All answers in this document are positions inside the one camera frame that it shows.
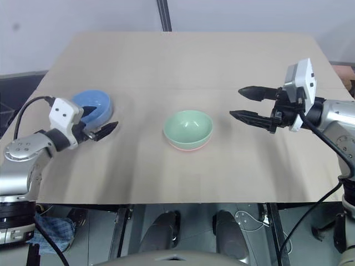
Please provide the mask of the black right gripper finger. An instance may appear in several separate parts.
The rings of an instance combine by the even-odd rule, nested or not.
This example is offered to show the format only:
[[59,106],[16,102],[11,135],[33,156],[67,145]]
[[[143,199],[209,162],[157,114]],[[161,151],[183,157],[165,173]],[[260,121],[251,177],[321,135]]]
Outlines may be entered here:
[[238,90],[238,93],[253,101],[276,100],[278,89],[263,86],[247,86]]
[[229,111],[235,119],[254,127],[260,127],[267,131],[273,130],[272,119],[270,117],[260,116],[256,112],[246,110]]

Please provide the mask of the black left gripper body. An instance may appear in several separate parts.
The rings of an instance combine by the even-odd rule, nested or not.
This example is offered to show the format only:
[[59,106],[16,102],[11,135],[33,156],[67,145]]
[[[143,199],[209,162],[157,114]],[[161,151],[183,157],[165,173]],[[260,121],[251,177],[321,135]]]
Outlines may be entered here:
[[87,140],[96,141],[95,133],[85,129],[86,124],[80,121],[78,124],[74,124],[72,127],[72,133],[78,144],[85,142]]

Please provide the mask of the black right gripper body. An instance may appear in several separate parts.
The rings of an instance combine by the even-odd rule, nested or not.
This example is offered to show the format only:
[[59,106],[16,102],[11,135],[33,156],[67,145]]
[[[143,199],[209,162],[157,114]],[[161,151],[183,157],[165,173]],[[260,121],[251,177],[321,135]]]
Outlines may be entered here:
[[296,99],[290,100],[287,91],[282,88],[271,89],[270,99],[275,101],[271,111],[270,133],[274,134],[278,127],[292,126],[300,112],[305,111],[305,95],[302,88],[296,89]]

